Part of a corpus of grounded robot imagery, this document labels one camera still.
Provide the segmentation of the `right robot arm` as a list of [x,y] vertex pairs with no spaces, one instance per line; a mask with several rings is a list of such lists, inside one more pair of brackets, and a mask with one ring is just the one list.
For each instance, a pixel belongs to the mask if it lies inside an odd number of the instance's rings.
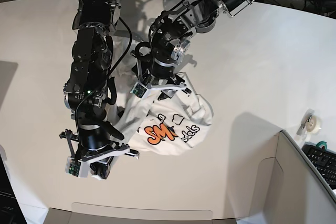
[[113,71],[113,38],[120,21],[121,0],[78,0],[72,23],[77,38],[72,47],[70,77],[64,85],[64,102],[76,130],[60,133],[67,140],[70,156],[66,173],[106,179],[120,155],[136,155],[124,135],[108,120],[107,105],[117,99]]

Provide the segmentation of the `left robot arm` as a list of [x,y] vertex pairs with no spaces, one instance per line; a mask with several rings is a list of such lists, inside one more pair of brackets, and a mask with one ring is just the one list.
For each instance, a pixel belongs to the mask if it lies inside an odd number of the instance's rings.
[[140,42],[132,55],[137,59],[133,72],[138,80],[131,93],[140,99],[160,91],[159,99],[172,98],[178,90],[191,94],[178,67],[196,34],[210,32],[220,13],[236,16],[255,0],[181,0],[163,10],[149,28],[148,40]]

